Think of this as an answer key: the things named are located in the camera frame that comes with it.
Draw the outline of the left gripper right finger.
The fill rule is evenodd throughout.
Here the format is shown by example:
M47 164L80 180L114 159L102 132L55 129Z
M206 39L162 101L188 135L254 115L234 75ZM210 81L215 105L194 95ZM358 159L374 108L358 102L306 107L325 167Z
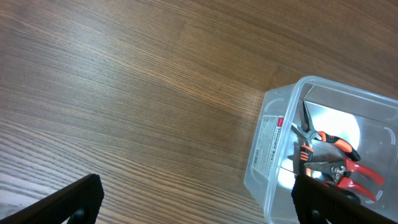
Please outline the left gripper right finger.
M291 196L301 224L394 223L306 175L296 177Z

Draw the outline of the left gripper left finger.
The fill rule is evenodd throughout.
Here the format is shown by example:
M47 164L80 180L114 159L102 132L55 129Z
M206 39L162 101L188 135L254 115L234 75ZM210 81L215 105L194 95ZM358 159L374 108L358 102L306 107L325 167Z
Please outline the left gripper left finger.
M104 190L98 174L89 174L61 190L39 200L13 215L1 224L95 223Z

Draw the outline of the red handled cutting pliers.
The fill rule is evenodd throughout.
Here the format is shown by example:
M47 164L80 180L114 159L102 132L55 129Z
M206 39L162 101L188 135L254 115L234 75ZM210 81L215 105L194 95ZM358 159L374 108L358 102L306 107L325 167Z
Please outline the red handled cutting pliers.
M365 186L351 178L352 174L359 174L372 180L377 185L383 185L384 177L351 159L341 159L335 162L306 162L303 164L305 172L314 179L325 183L328 187L339 190L354 190L373 202L377 197Z

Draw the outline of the orange black needle-nose pliers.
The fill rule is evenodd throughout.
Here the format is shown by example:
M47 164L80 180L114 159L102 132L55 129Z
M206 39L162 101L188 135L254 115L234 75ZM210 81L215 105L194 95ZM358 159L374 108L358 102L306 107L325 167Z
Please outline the orange black needle-nose pliers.
M306 162L311 162L314 149L312 147L312 141L320 141L333 144L336 146L341 152L345 154L346 157L350 158L353 161L360 161L361 156L357 152L357 150L346 140L338 137L327 134L324 131L317 131L313 125L312 117L307 108L306 102L302 101L302 109L303 109L303 118L305 122L305 127L298 126L295 123L292 123L292 129L296 131L301 137L304 139L304 143L300 147L300 159L298 161L298 173L299 174L307 174L308 176L312 176L312 172L310 169L305 168L304 164Z

